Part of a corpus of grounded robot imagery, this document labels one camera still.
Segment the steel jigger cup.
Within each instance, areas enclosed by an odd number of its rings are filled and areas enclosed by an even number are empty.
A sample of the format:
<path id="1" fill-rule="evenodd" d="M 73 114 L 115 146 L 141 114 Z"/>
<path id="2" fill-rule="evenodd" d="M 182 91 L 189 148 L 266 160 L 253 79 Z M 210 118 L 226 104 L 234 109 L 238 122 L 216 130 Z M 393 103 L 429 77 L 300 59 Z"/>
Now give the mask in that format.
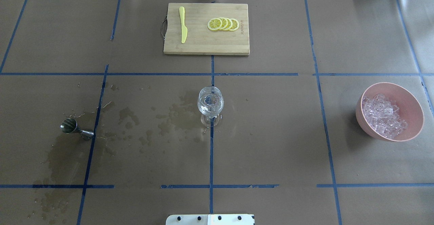
<path id="1" fill-rule="evenodd" d="M 80 136 L 84 139 L 84 140 L 91 140 L 95 134 L 93 131 L 90 130 L 82 130 L 79 125 L 78 122 L 75 120 L 75 118 L 67 118 L 65 119 L 61 125 L 60 125 L 60 129 L 62 130 L 63 133 L 65 134 L 74 134 L 74 133 L 78 133 L 80 134 Z"/>

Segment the clear wine glass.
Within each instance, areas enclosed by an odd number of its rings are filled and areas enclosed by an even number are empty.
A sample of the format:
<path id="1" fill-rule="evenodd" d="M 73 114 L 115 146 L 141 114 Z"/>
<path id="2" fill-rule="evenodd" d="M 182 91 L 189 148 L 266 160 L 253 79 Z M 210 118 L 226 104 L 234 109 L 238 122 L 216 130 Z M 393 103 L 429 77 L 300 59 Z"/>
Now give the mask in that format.
<path id="1" fill-rule="evenodd" d="M 203 125 L 207 128 L 217 126 L 223 119 L 224 98 L 221 91 L 215 86 L 202 88 L 198 94 L 197 107 L 202 114 L 200 121 Z"/>

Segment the clear ice cubes pile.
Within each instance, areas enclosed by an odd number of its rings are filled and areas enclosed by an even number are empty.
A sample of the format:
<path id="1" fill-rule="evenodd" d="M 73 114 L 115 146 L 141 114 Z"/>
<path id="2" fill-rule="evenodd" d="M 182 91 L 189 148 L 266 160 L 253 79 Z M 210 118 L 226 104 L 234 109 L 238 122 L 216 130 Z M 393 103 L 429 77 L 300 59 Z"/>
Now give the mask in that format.
<path id="1" fill-rule="evenodd" d="M 362 112 L 369 126 L 388 139 L 395 139 L 408 128 L 408 123 L 400 117 L 396 101 L 384 94 L 372 98 L 364 96 L 361 100 Z"/>

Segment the bamboo cutting board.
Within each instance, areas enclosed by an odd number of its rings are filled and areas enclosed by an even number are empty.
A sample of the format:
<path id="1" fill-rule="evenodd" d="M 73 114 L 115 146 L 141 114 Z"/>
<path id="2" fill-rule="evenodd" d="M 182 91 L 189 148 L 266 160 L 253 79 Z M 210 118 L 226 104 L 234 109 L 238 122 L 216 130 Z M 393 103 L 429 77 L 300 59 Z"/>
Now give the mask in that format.
<path id="1" fill-rule="evenodd" d="M 179 7 L 185 7 L 188 36 L 181 43 Z M 212 18 L 234 18 L 240 27 L 234 32 L 210 31 Z M 169 3 L 167 30 L 164 39 L 166 55 L 227 55 L 250 54 L 249 8 L 247 4 Z"/>

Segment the lemon slices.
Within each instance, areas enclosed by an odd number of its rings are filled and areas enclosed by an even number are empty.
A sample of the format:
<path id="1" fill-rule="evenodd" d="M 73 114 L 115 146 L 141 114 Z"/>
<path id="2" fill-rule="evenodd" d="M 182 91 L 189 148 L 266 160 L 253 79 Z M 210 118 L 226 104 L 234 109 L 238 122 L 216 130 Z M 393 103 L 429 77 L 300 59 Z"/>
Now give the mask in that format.
<path id="1" fill-rule="evenodd" d="M 212 18 L 207 23 L 210 31 L 234 32 L 240 27 L 240 21 L 234 18 Z"/>

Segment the yellow plastic knife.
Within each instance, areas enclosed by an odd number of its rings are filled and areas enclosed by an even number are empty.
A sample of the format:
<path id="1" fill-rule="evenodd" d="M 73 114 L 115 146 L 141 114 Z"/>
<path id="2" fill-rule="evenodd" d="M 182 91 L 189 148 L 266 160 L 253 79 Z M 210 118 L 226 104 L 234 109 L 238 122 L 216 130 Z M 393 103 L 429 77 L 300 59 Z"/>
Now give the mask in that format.
<path id="1" fill-rule="evenodd" d="M 185 7 L 179 7 L 179 16 L 180 16 L 180 29 L 181 29 L 181 43 L 186 42 L 186 38 L 188 36 L 188 28 L 185 24 Z"/>

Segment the pink bowl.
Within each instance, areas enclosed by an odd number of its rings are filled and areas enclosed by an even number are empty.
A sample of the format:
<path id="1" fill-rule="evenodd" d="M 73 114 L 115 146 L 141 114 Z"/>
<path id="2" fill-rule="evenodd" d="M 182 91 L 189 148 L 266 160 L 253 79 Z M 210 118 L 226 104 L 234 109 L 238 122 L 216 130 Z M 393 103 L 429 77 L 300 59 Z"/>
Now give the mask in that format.
<path id="1" fill-rule="evenodd" d="M 384 94 L 387 98 L 395 100 L 399 109 L 399 114 L 408 123 L 408 127 L 394 139 L 386 138 L 375 131 L 370 126 L 362 112 L 363 97 L 372 98 L 377 94 Z M 379 82 L 370 85 L 361 95 L 357 102 L 355 115 L 361 129 L 371 137 L 389 142 L 406 142 L 416 138 L 423 129 L 425 116 L 419 101 L 407 89 L 400 85 L 390 82 Z"/>

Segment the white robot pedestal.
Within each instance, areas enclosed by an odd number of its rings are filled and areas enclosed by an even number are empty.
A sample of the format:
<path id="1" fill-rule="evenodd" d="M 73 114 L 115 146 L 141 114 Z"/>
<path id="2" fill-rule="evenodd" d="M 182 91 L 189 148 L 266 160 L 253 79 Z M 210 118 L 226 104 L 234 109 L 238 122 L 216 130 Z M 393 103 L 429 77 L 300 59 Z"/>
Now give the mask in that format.
<path id="1" fill-rule="evenodd" d="M 173 214 L 166 225 L 254 225 L 253 214 Z"/>

